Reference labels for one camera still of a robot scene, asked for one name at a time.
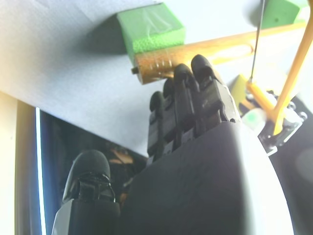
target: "green foam block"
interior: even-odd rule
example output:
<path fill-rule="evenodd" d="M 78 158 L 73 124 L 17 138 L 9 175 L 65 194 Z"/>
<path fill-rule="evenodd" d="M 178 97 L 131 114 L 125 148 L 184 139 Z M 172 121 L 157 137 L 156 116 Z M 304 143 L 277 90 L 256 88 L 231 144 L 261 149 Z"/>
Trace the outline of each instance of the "green foam block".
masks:
<path fill-rule="evenodd" d="M 120 12 L 117 19 L 128 55 L 184 44 L 185 28 L 164 4 Z"/>
<path fill-rule="evenodd" d="M 305 22 L 309 17 L 310 7 L 307 0 L 269 0 L 264 11 L 262 28 Z"/>

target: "back of robotic hand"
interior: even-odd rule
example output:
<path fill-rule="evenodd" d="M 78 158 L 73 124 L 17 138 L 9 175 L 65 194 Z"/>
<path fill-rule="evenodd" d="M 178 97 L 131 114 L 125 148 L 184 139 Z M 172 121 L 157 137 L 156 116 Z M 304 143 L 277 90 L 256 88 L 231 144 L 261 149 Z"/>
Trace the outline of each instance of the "back of robotic hand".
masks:
<path fill-rule="evenodd" d="M 292 235 L 287 203 L 258 138 L 200 55 L 150 103 L 147 168 L 121 211 L 121 234 Z"/>

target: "white light strip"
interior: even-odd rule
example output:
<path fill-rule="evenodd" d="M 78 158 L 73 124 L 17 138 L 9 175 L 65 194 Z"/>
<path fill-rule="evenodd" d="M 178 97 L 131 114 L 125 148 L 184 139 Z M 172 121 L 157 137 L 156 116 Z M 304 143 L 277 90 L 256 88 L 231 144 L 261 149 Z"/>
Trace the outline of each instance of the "white light strip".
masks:
<path fill-rule="evenodd" d="M 36 143 L 37 143 L 37 169 L 38 169 L 38 191 L 39 191 L 41 232 L 42 235 L 46 235 L 47 233 L 45 228 L 43 166 L 41 159 L 40 109 L 38 107 L 36 107 Z"/>

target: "thin metal rod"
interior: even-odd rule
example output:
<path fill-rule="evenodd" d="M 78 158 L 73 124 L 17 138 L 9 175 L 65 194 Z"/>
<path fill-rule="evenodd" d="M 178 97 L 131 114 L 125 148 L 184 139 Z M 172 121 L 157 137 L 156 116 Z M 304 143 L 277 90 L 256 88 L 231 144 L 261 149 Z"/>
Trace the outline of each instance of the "thin metal rod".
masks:
<path fill-rule="evenodd" d="M 259 22 L 259 25 L 258 25 L 258 30 L 256 31 L 255 49 L 254 49 L 251 77 L 249 79 L 249 82 L 252 82 L 252 80 L 253 80 L 253 72 L 254 72 L 254 66 L 255 66 L 256 51 L 257 51 L 257 48 L 258 48 L 258 42 L 259 42 L 259 37 L 260 37 L 260 32 L 261 32 L 261 27 L 262 27 L 262 21 L 263 21 L 264 8 L 265 8 L 265 0 L 261 0 L 261 1 L 262 1 L 262 10 L 261 10 L 260 22 Z"/>

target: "wooden cylinder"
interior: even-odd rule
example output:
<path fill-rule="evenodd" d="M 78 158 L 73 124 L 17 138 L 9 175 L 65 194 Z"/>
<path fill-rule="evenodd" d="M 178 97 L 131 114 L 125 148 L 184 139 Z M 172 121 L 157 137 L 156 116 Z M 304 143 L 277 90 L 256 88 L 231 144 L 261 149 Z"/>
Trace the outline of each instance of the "wooden cylinder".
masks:
<path fill-rule="evenodd" d="M 305 23 L 298 23 L 262 30 L 258 53 L 268 56 L 288 48 L 300 41 L 305 26 Z M 206 57 L 213 65 L 251 56 L 254 54 L 255 40 L 256 33 L 249 32 L 137 54 L 133 73 L 137 73 L 139 81 L 146 84 L 173 77 L 175 66 L 181 63 L 190 66 L 197 54 Z"/>

